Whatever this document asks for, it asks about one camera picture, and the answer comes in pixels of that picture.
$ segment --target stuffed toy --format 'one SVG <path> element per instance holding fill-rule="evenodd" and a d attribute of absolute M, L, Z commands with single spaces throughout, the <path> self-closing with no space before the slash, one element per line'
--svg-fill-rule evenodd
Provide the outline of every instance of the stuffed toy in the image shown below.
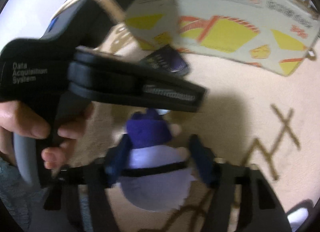
<path fill-rule="evenodd" d="M 126 169 L 146 172 L 140 177 L 119 178 L 124 196 L 149 211 L 179 209 L 195 180 L 187 165 L 188 150 L 165 145 L 180 133 L 180 126 L 169 125 L 155 109 L 148 109 L 145 114 L 134 113 L 126 130 L 132 142 Z"/>

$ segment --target black strap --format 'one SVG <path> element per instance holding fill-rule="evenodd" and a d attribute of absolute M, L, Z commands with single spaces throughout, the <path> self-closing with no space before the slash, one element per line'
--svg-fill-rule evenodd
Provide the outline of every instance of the black strap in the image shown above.
<path fill-rule="evenodd" d="M 60 210 L 62 197 L 62 184 L 56 183 L 49 187 L 48 197 L 44 202 L 45 210 Z"/>
<path fill-rule="evenodd" d="M 84 167 L 88 185 L 89 209 L 94 232 L 120 232 L 101 183 L 100 169 L 96 164 Z"/>
<path fill-rule="evenodd" d="M 188 161 L 162 165 L 162 166 L 153 167 L 153 168 L 125 169 L 125 170 L 122 170 L 121 176 L 142 177 L 142 176 L 155 175 L 155 174 L 165 174 L 172 171 L 185 169 L 187 167 L 188 167 Z"/>
<path fill-rule="evenodd" d="M 65 202 L 67 218 L 70 224 L 77 232 L 84 232 L 78 186 L 64 185 L 62 191 L 62 200 Z"/>
<path fill-rule="evenodd" d="M 23 232 L 0 199 L 0 232 Z"/>

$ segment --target hand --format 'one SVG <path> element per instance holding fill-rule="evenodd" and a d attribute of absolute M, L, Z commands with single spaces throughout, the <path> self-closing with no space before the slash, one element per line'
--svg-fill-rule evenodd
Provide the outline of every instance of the hand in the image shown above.
<path fill-rule="evenodd" d="M 60 147 L 49 147 L 42 151 L 45 168 L 60 168 L 71 158 L 76 141 L 84 135 L 86 120 L 90 118 L 92 112 L 93 104 L 91 103 L 83 114 L 59 127 L 58 135 L 65 139 Z M 0 156 L 15 165 L 11 132 L 21 136 L 45 139 L 50 133 L 50 126 L 20 101 L 0 103 Z"/>

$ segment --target purple hat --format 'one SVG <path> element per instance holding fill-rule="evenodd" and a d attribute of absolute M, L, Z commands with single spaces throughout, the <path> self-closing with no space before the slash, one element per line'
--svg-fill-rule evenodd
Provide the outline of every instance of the purple hat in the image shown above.
<path fill-rule="evenodd" d="M 172 139 L 167 122 L 155 109 L 147 109 L 146 114 L 134 113 L 126 128 L 133 149 L 165 144 Z"/>

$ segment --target orange stripe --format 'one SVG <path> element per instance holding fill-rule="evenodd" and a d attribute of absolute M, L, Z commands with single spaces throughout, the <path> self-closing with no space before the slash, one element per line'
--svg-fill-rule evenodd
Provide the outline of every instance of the orange stripe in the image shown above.
<path fill-rule="evenodd" d="M 303 60 L 303 58 L 286 59 L 286 60 L 280 61 L 280 63 L 283 63 L 283 62 L 301 62 L 302 60 Z"/>
<path fill-rule="evenodd" d="M 238 24 L 243 25 L 243 26 L 245 26 L 247 28 L 251 28 L 252 31 L 254 31 L 254 32 L 260 33 L 260 30 L 255 25 L 252 25 L 247 21 L 244 21 L 242 19 L 231 18 L 231 17 L 223 17 L 223 18 L 231 20 L 231 21 L 234 21 L 234 22 L 237 22 Z"/>
<path fill-rule="evenodd" d="M 207 23 L 208 23 L 207 20 L 199 19 L 197 21 L 191 22 L 190 24 L 184 26 L 182 29 L 180 29 L 180 33 L 184 33 L 196 28 L 204 28 L 207 25 Z"/>
<path fill-rule="evenodd" d="M 197 38 L 198 42 L 202 42 L 202 40 L 205 38 L 205 36 L 207 35 L 207 33 L 210 31 L 210 29 L 213 27 L 213 25 L 220 19 L 220 16 L 213 16 L 211 17 L 209 23 L 207 24 L 207 26 L 205 27 L 205 29 L 202 31 L 202 33 L 199 35 L 199 37 Z"/>
<path fill-rule="evenodd" d="M 181 16 L 180 19 L 179 19 L 179 24 L 181 22 L 184 22 L 184 21 L 187 21 L 187 22 L 193 22 L 193 21 L 196 21 L 196 20 L 199 20 L 200 18 L 196 18 L 196 17 L 193 17 L 193 16 Z"/>
<path fill-rule="evenodd" d="M 259 67 L 259 68 L 262 67 L 262 65 L 260 63 L 258 63 L 258 62 L 247 62 L 246 64 L 252 65 L 252 66 L 256 66 L 256 67 Z"/>
<path fill-rule="evenodd" d="M 177 51 L 180 52 L 180 53 L 192 53 L 191 50 L 189 50 L 187 48 L 183 48 L 183 47 L 178 48 Z"/>

